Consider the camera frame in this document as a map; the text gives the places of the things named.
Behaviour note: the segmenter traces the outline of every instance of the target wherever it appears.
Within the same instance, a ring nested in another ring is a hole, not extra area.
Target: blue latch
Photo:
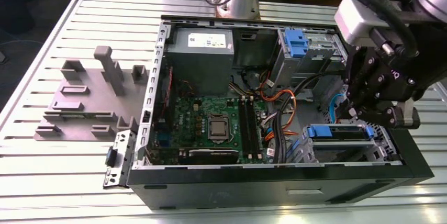
[[[286,29],[286,43],[291,49],[291,56],[294,58],[302,58],[306,56],[309,50],[309,40],[301,29]]]
[[[366,133],[369,134],[370,139],[375,137],[375,129],[371,126],[366,127]]]
[[[333,137],[331,128],[329,126],[310,126],[307,127],[307,134],[310,138]]]

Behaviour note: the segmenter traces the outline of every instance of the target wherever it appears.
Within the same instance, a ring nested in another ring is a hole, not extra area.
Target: blue cable
[[[330,118],[333,124],[335,123],[335,102],[338,97],[343,97],[343,94],[337,94],[330,102]]]

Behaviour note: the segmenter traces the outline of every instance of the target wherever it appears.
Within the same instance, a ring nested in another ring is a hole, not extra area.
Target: sticker
[[[267,156],[271,156],[271,157],[275,156],[275,149],[267,148]]]
[[[270,87],[274,87],[274,85],[275,85],[275,83],[274,83],[270,79],[266,80],[266,84],[267,84]]]
[[[189,47],[226,48],[226,35],[191,33],[189,35]]]

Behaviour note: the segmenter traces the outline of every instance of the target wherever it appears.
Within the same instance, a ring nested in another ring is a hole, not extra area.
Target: metal bracket
[[[131,130],[117,134],[115,143],[107,153],[107,173],[105,178],[105,189],[129,188],[127,177],[131,169],[137,135]]]
[[[398,102],[397,106],[402,109],[402,114],[405,116],[405,126],[413,125],[413,109],[414,109],[413,98],[405,102]]]

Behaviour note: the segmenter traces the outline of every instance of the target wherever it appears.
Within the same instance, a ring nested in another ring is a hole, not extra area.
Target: motherboard
[[[183,97],[175,101],[173,130],[157,135],[158,162],[175,164],[265,163],[258,127],[266,103],[254,99]]]

